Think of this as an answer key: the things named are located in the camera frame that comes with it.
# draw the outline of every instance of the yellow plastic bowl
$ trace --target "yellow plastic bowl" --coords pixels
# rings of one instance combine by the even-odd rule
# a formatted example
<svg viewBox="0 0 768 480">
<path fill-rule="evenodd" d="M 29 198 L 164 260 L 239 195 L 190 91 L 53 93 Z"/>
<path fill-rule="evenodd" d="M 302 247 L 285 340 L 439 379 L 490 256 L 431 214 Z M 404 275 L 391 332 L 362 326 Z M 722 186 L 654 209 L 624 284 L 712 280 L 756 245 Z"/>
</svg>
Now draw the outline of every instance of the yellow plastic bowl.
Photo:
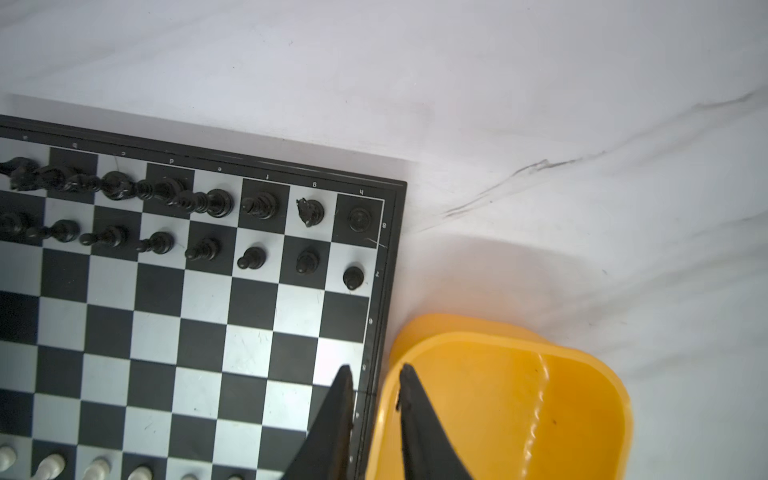
<svg viewBox="0 0 768 480">
<path fill-rule="evenodd" d="M 611 369 L 526 329 L 432 314 L 413 320 L 392 346 L 368 480 L 403 478 L 395 404 L 404 363 L 476 480 L 624 477 L 632 411 Z"/>
</svg>

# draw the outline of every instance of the chessboard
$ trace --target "chessboard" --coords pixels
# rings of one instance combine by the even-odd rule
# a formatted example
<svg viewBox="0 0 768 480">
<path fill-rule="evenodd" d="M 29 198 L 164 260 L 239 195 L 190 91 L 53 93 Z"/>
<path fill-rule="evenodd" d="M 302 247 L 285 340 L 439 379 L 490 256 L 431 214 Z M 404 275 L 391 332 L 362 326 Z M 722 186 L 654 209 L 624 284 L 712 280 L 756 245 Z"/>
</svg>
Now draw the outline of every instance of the chessboard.
<svg viewBox="0 0 768 480">
<path fill-rule="evenodd" d="M 0 167 L 0 478 L 277 479 L 342 365 L 364 476 L 404 182 L 10 117 Z"/>
</svg>

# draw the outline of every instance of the chessboard border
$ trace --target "chessboard border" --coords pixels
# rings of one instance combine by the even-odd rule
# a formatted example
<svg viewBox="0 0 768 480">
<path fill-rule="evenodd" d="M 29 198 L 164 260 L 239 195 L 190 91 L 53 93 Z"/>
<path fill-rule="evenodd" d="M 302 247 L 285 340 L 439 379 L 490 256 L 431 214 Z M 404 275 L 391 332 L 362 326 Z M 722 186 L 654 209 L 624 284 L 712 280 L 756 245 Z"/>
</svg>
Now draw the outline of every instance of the chessboard border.
<svg viewBox="0 0 768 480">
<path fill-rule="evenodd" d="M 358 396 L 362 396 L 362 399 L 358 399 L 357 402 L 358 405 L 362 403 L 362 411 L 359 412 L 362 416 L 362 421 L 359 424 L 362 429 L 360 432 L 360 442 L 357 445 L 356 454 L 350 451 L 350 456 L 354 455 L 355 460 L 350 462 L 350 466 L 354 465 L 353 478 L 363 478 L 365 476 L 369 446 L 376 420 L 376 400 L 378 398 L 379 375 L 382 369 L 389 302 L 392 299 L 392 284 L 395 277 L 396 258 L 408 187 L 405 181 L 363 174 L 351 174 L 325 167 L 314 167 L 253 155 L 236 154 L 205 147 L 194 147 L 8 115 L 0 115 L 0 137 L 47 144 L 76 151 L 136 158 L 159 164 L 173 164 L 175 167 L 219 171 L 239 177 L 316 187 L 323 190 L 333 190 L 341 194 L 384 200 L 381 221 L 384 222 L 385 219 L 390 220 L 391 228 L 389 228 L 388 244 L 384 245 L 382 243 L 384 238 L 379 238 L 379 245 L 386 249 L 383 262 L 382 297 L 379 299 L 377 308 L 378 318 L 374 326 L 372 347 L 371 349 L 364 347 L 362 359 L 363 364 L 367 364 L 371 368 L 366 372 L 368 373 L 367 388 L 363 389 L 361 386 L 358 386 Z"/>
</svg>

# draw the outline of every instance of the white pawn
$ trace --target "white pawn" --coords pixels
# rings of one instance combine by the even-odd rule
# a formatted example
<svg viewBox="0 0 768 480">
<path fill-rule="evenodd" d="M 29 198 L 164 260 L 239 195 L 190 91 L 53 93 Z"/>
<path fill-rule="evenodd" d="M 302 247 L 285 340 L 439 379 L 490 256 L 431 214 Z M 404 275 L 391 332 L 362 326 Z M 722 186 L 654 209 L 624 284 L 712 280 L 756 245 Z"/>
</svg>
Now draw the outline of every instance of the white pawn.
<svg viewBox="0 0 768 480">
<path fill-rule="evenodd" d="M 4 472 L 16 463 L 16 451 L 10 445 L 0 447 L 0 472 Z"/>
<path fill-rule="evenodd" d="M 45 457 L 38 470 L 35 472 L 35 476 L 32 480 L 53 480 L 61 474 L 64 467 L 67 466 L 67 462 L 64 461 L 64 457 L 58 454 L 53 454 Z"/>
</svg>

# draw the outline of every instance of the white marble surface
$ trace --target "white marble surface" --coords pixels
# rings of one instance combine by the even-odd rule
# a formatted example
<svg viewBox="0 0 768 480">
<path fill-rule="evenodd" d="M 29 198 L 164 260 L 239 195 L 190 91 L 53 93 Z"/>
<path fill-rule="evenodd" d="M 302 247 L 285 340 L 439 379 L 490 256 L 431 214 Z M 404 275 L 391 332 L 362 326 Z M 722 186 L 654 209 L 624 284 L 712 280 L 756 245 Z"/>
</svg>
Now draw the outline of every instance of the white marble surface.
<svg viewBox="0 0 768 480">
<path fill-rule="evenodd" d="M 624 380 L 627 478 L 764 478 L 765 0 L 4 0 L 0 65 L 4 113 L 407 180 L 389 342 L 529 326 Z"/>
</svg>

